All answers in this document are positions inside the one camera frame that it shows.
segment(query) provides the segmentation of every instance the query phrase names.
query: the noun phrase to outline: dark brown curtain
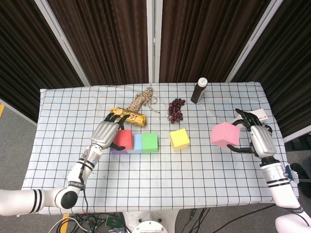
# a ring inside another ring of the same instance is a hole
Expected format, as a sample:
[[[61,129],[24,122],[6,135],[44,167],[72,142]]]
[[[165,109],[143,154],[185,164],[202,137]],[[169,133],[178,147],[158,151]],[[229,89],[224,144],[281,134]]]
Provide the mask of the dark brown curtain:
[[[32,0],[0,1],[0,98],[37,121],[40,89],[83,86]]]
[[[311,125],[311,1],[286,0],[235,75],[260,82],[284,137]]]
[[[164,0],[160,82],[224,82],[269,0]]]
[[[146,0],[48,0],[92,85],[148,82]]]

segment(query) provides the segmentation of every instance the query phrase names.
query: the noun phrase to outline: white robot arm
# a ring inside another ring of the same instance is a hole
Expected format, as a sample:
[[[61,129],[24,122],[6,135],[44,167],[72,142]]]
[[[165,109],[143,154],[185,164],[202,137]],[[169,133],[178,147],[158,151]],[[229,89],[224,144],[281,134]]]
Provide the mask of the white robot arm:
[[[91,137],[91,146],[85,150],[67,177],[67,188],[0,190],[0,215],[11,216],[35,213],[45,206],[54,206],[60,209],[72,208],[77,202],[80,190],[85,188],[84,182],[99,161],[102,150],[108,147],[117,150],[124,149],[124,147],[115,145],[113,139],[120,128],[124,129],[123,123],[128,117],[129,115],[126,115],[115,123],[114,121],[120,116],[110,113],[98,125]]]
[[[290,212],[290,214],[276,219],[276,229],[279,233],[311,233],[311,218],[299,204],[287,174],[279,160],[273,156],[276,147],[271,139],[272,130],[269,126],[262,126],[256,115],[236,109],[242,120],[234,125],[243,124],[251,138],[249,148],[228,147],[235,152],[254,153],[261,159],[260,169],[271,191],[275,204]]]

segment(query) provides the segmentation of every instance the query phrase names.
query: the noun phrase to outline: rope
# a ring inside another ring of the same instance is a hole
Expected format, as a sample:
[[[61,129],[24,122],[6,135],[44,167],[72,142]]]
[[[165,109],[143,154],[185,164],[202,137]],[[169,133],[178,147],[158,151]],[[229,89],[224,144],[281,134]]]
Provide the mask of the rope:
[[[133,102],[130,104],[130,106],[127,109],[130,111],[133,111],[133,112],[138,112],[140,110],[141,106],[147,105],[152,111],[160,114],[160,112],[158,112],[158,111],[156,111],[150,107],[150,104],[157,103],[156,97],[154,97],[155,102],[151,101],[153,94],[154,94],[154,90],[152,89],[152,87],[147,87],[145,91],[143,91],[143,92],[141,92],[135,96],[135,99],[133,100]]]

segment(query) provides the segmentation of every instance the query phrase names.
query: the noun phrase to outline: table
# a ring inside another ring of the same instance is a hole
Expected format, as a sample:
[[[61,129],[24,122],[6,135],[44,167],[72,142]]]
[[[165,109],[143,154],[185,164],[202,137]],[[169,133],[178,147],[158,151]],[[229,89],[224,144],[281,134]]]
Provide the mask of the table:
[[[264,109],[266,124],[273,129],[276,159],[283,166],[287,158],[281,132],[259,83],[209,83],[204,98],[190,101],[194,83],[132,84],[41,90],[41,103],[34,147],[22,189],[50,189],[67,185],[66,176],[90,144],[97,125],[115,106],[126,108],[146,87],[154,89],[157,103],[143,106],[148,124],[142,129],[125,124],[133,134],[154,132],[159,152],[152,154],[109,154],[103,151],[86,183],[89,212],[149,211],[244,205],[272,202],[260,171],[260,161],[251,154],[239,154],[211,145],[211,128],[233,122],[235,108]],[[168,121],[168,105],[175,98],[186,99],[184,120]],[[190,136],[187,149],[174,152],[169,133],[185,128]],[[245,130],[241,146],[248,146]],[[294,192],[298,190],[293,183]],[[45,207],[40,214],[86,211],[83,192],[70,210]]]

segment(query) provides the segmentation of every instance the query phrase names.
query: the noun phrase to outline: white cap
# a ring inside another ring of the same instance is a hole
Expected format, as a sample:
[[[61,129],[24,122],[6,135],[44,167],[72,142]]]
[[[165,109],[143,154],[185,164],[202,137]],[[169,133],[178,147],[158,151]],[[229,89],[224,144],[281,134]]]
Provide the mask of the white cap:
[[[199,85],[200,87],[206,87],[206,85],[207,85],[207,79],[206,79],[206,78],[199,78],[198,85]]]

